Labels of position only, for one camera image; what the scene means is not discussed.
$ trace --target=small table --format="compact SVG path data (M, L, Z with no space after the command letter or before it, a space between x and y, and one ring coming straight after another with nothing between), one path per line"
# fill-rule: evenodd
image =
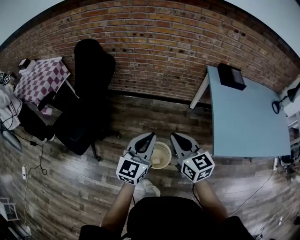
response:
M208 73L190 108L210 85L213 115L213 155L226 157L276 157L291 154L284 111L275 114L272 102L280 100L273 90L243 78L243 91L223 86L218 69Z
M37 107L49 92L57 92L65 81L70 87L67 81L70 72L61 60L62 57L37 60L32 72L20 79L14 91L15 96ZM52 108L46 106L41 112L51 115Z

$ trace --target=power strip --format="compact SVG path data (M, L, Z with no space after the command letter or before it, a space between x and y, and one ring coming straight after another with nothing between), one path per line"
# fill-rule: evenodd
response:
M22 167L22 177L23 177L24 180L27 179L27 176L26 176L26 168L25 168L24 166Z

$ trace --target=person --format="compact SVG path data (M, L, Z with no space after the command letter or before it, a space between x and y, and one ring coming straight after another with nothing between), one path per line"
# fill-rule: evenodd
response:
M55 137L52 127L47 126L34 111L14 96L13 90L13 85L10 83L5 86L0 84L1 132L13 130L20 125L39 140L52 141Z
M82 226L79 240L121 239L128 212L126 237L132 240L253 240L239 217L228 216L207 181L195 183L195 188L201 206L193 200L175 196L145 197L129 212L135 186L124 183L101 227Z

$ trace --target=wooden floor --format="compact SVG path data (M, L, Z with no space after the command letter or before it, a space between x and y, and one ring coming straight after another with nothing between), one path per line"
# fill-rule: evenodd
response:
M130 139L154 131L157 140L170 146L169 135L173 131L194 137L204 150L212 149L211 110L135 97L111 96L112 127L123 138L107 137L97 142L97 151L103 161L97 162L91 148L77 156L58 139L44 144L42 164L48 170L46 176L40 169L32 171L28 178L27 225L32 239L76 240L82 225L99 225L115 199L122 182L115 175L119 157ZM32 139L18 127L16 133ZM17 203L21 222L24 220L24 190L21 167L38 165L39 147L21 140L23 154L15 151L0 139L0 196L12 197ZM209 178L220 200L229 213L233 213L271 176L273 160L228 159L214 157L216 168ZM192 184L182 179L175 169L176 159L163 170L151 170L147 175L160 190L162 196L178 195L192 198ZM280 174L274 174L237 213L251 234L263 231L264 239L287 240L298 230L292 225L300 209L300 184L288 182ZM140 186L135 191L136 200L145 193ZM278 226L279 218L283 223Z

